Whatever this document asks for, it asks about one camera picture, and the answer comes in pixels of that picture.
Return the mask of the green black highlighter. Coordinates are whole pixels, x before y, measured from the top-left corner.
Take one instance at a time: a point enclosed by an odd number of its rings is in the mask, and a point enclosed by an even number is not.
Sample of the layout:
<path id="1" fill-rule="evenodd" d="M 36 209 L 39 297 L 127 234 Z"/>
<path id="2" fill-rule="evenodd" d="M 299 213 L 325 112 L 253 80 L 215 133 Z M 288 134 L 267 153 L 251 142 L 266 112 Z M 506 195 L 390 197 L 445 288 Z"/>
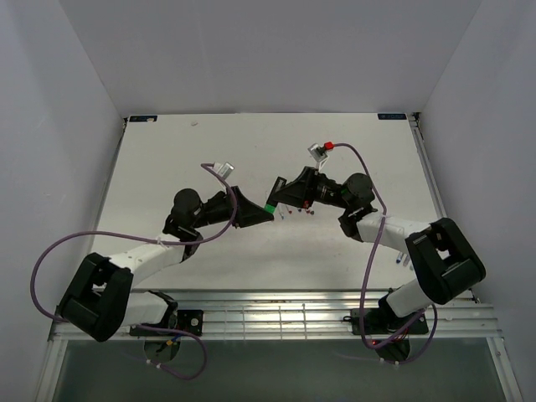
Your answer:
<path id="1" fill-rule="evenodd" d="M 286 185 L 287 180 L 282 177 L 278 177 L 274 183 L 274 185 L 271 188 L 271 191 L 269 195 L 267 196 L 267 200 L 265 201 L 265 211 L 273 214 L 276 211 L 276 207 L 278 205 L 278 202 L 275 199 L 276 193 Z"/>

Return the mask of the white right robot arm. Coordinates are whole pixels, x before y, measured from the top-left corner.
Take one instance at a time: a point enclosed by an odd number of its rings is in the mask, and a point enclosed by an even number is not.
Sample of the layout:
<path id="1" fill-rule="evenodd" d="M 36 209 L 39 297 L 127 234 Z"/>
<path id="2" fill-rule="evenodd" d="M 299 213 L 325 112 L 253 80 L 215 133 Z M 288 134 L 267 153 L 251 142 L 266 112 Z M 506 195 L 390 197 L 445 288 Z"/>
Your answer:
<path id="1" fill-rule="evenodd" d="M 340 208 L 338 221 L 348 238 L 409 256 L 415 279 L 379 301 L 379 325 L 387 332 L 398 332 L 412 313 L 433 303 L 445 305 L 486 276 L 484 264 L 455 221 L 441 218 L 427 223 L 380 213 L 372 205 L 374 185 L 366 174 L 354 173 L 337 183 L 314 167 L 305 167 L 290 182 L 278 178 L 270 199 L 297 209 L 314 203 Z"/>

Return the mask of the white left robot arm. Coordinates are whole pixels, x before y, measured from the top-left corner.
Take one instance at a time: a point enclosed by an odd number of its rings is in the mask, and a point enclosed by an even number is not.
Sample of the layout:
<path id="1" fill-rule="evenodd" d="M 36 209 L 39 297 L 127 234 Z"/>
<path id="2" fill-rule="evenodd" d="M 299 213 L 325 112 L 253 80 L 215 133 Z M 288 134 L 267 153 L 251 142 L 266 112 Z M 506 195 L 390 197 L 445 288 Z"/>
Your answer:
<path id="1" fill-rule="evenodd" d="M 147 327 L 165 335 L 178 328 L 178 303 L 160 291 L 133 293 L 134 286 L 159 271 L 194 255 L 203 236 L 199 229 L 227 222 L 246 228 L 271 222 L 276 205 L 260 206 L 248 200 L 236 186 L 219 191 L 207 201 L 185 188 L 177 192 L 162 233 L 154 243 L 111 256 L 87 255 L 63 295 L 59 315 L 98 342 L 120 327 Z"/>

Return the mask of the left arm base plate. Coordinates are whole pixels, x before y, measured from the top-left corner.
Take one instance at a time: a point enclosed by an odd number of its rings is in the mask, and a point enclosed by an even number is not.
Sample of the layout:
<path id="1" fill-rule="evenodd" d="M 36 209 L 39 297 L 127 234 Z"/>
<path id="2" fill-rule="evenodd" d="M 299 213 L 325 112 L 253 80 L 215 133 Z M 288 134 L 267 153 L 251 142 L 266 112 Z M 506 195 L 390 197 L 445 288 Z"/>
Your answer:
<path id="1" fill-rule="evenodd" d="M 132 327 L 129 334 L 134 337 L 148 336 L 164 336 L 173 337 L 174 333 L 170 329 L 190 332 L 193 335 L 200 337 L 203 333 L 204 311 L 199 309 L 179 309 L 175 312 L 167 314 L 158 324 L 147 324 L 148 327 L 157 328 L 160 330 L 149 331 L 141 329 L 138 326 Z"/>

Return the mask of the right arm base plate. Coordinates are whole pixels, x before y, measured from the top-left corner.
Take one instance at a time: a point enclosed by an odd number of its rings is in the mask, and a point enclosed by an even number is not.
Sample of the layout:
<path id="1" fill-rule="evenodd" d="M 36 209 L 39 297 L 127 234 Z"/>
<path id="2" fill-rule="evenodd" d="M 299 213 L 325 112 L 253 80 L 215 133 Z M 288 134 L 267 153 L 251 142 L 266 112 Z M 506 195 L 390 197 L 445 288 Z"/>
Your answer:
<path id="1" fill-rule="evenodd" d="M 353 335 L 361 333 L 359 314 L 359 309 L 354 308 L 350 310 L 348 315 L 343 317 L 343 322 L 351 325 Z M 384 317 L 379 308 L 365 308 L 363 331 L 365 335 L 391 335 L 403 327 L 410 319 L 411 315 L 390 319 Z M 424 318 L 417 319 L 406 329 L 406 333 L 409 335 L 425 335 L 428 332 L 429 328 Z"/>

